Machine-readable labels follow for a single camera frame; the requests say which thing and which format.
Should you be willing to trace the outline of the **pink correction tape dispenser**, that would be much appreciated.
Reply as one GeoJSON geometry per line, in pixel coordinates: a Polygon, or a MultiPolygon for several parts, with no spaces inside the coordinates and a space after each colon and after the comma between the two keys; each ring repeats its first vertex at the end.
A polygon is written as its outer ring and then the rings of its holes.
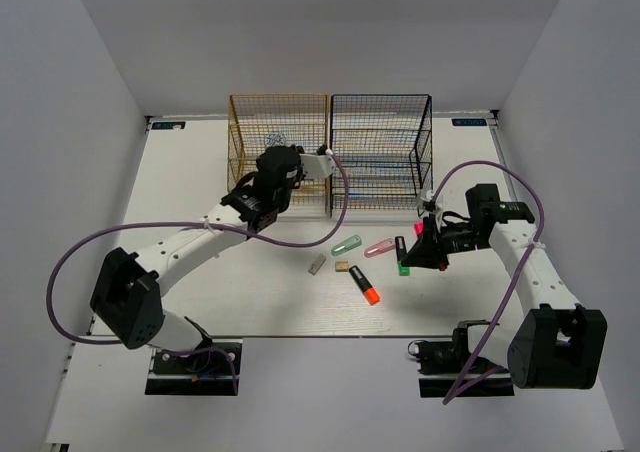
{"type": "Polygon", "coordinates": [[[393,238],[387,238],[367,247],[364,250],[364,256],[366,258],[372,258],[394,250],[395,247],[395,240],[393,238]]]}

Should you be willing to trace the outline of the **round blue white tape tin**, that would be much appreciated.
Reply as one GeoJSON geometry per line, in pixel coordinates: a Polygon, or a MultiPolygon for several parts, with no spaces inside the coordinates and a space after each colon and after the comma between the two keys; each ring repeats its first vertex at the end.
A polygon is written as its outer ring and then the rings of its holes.
{"type": "Polygon", "coordinates": [[[264,139],[266,147],[286,146],[286,136],[282,132],[270,132],[264,139]]]}

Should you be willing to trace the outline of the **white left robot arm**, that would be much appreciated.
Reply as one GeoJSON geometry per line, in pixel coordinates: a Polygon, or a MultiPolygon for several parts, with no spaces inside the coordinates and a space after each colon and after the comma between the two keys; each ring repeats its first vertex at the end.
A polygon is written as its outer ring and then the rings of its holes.
{"type": "Polygon", "coordinates": [[[162,297],[182,278],[276,222],[303,177],[300,146],[272,146],[194,228],[136,252],[118,247],[101,266],[90,307],[128,349],[154,344],[177,350],[188,370],[211,359],[197,327],[163,309],[162,297]]]}

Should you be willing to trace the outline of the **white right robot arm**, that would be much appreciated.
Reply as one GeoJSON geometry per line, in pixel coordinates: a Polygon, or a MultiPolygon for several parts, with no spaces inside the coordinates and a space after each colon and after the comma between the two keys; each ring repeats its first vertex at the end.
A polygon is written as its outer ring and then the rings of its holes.
{"type": "Polygon", "coordinates": [[[425,217],[400,263],[443,271],[453,254],[492,249],[516,282],[523,321],[515,330],[487,320],[461,321],[446,342],[412,344],[409,352],[421,373],[481,374],[498,366],[521,389],[592,388],[607,332],[603,313],[579,302],[534,242],[534,216],[525,203],[503,201],[494,184],[478,184],[465,197],[469,215],[425,217]]]}

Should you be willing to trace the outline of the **green black highlighter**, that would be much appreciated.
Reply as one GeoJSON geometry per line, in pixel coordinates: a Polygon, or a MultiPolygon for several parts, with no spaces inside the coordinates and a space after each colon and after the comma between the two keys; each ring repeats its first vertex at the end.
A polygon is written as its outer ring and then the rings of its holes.
{"type": "Polygon", "coordinates": [[[400,276],[409,276],[410,268],[403,265],[402,261],[407,255],[406,244],[403,236],[395,236],[395,252],[398,274],[400,276]]]}

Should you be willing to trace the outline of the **green correction tape dispenser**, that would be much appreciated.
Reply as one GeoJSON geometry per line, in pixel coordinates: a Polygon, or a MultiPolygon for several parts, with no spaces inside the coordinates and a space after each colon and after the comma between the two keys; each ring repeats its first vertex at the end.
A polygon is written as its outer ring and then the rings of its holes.
{"type": "Polygon", "coordinates": [[[334,257],[343,255],[362,245],[362,239],[359,235],[352,235],[331,248],[331,255],[334,257]]]}

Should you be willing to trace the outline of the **orange black highlighter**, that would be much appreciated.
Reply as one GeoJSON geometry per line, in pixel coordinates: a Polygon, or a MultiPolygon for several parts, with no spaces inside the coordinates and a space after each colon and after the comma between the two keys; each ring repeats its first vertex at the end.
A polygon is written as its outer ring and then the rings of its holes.
{"type": "Polygon", "coordinates": [[[370,305],[377,304],[380,301],[380,296],[361,269],[358,266],[352,266],[348,271],[367,302],[370,305]]]}

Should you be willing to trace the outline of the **small beige eraser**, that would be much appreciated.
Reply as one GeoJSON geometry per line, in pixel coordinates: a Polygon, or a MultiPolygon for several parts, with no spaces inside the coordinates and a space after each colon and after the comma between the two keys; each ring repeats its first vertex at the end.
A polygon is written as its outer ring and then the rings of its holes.
{"type": "Polygon", "coordinates": [[[349,269],[349,263],[344,260],[339,260],[335,262],[334,268],[336,272],[346,272],[349,269]]]}

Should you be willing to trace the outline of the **grey white eraser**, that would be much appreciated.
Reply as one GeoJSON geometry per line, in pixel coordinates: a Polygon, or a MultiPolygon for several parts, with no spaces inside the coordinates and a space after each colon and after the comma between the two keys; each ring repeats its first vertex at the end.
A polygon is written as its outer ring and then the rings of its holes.
{"type": "Polygon", "coordinates": [[[308,272],[311,275],[316,275],[326,262],[326,256],[319,254],[309,266],[308,272]]]}

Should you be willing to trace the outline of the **left blue table label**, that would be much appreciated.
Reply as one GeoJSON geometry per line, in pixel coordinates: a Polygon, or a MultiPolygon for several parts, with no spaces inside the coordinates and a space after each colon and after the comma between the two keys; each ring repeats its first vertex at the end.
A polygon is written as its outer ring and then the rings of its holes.
{"type": "Polygon", "coordinates": [[[151,130],[182,130],[185,127],[185,121],[154,121],[151,123],[151,130]]]}

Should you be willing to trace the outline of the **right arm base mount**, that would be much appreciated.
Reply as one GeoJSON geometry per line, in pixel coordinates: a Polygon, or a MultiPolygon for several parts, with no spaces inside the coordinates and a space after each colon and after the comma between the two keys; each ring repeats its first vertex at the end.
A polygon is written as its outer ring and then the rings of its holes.
{"type": "MultiPolygon", "coordinates": [[[[465,360],[452,354],[451,340],[414,340],[407,346],[408,356],[417,364],[419,396],[444,398],[465,360]]],[[[507,373],[497,373],[463,391],[459,398],[513,397],[514,388],[507,373]]]]}

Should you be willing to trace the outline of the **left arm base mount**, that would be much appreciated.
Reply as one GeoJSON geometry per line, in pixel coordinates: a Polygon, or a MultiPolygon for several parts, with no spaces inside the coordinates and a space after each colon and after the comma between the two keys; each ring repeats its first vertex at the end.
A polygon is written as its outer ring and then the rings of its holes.
{"type": "Polygon", "coordinates": [[[232,397],[240,384],[242,340],[223,340],[214,346],[224,354],[207,352],[173,357],[166,352],[152,356],[146,379],[148,396],[232,397]]]}

